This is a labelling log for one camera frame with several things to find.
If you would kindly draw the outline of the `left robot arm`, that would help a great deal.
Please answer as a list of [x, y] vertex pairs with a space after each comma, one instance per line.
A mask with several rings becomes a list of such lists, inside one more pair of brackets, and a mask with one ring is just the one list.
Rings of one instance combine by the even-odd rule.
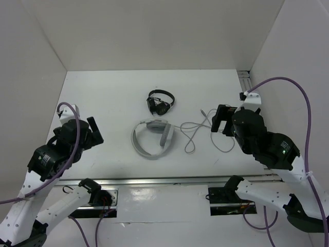
[[80, 160], [83, 151], [104, 142], [93, 117], [69, 120], [53, 132], [48, 143], [34, 151], [20, 193], [1, 223], [4, 246], [42, 246], [51, 230], [77, 208], [101, 201], [101, 185], [83, 179], [63, 199], [41, 211], [64, 171]]

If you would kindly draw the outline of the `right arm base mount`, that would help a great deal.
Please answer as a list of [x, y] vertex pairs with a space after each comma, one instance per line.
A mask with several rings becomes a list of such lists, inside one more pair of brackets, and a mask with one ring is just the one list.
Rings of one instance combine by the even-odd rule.
[[255, 203], [240, 199], [233, 190], [225, 187], [209, 187], [205, 199], [210, 203], [212, 216], [242, 215], [246, 208], [246, 214], [256, 214]]

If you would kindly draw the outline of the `white grey headphones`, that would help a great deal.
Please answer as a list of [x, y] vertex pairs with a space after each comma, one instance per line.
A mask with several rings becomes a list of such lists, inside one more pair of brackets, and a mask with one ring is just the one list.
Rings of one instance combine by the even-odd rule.
[[157, 160], [170, 150], [174, 133], [174, 125], [165, 119], [144, 119], [133, 127], [131, 144], [140, 156]]

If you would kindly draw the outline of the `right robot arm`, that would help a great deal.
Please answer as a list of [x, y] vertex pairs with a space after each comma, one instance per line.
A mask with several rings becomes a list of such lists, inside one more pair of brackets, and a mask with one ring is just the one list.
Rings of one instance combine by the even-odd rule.
[[306, 171], [304, 159], [286, 135], [267, 131], [260, 110], [220, 104], [212, 118], [212, 132], [225, 121], [224, 135], [234, 137], [242, 152], [276, 173], [291, 193], [270, 191], [233, 175], [225, 184], [230, 202], [239, 198], [286, 213], [288, 222], [306, 233], [328, 233], [328, 193]]

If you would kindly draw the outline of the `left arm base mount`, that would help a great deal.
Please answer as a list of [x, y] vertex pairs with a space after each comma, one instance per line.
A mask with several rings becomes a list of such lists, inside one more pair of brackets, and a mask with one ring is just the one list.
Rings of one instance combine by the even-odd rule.
[[98, 201], [93, 204], [85, 204], [70, 214], [76, 219], [96, 219], [117, 217], [118, 189], [110, 188], [101, 190], [97, 197]]

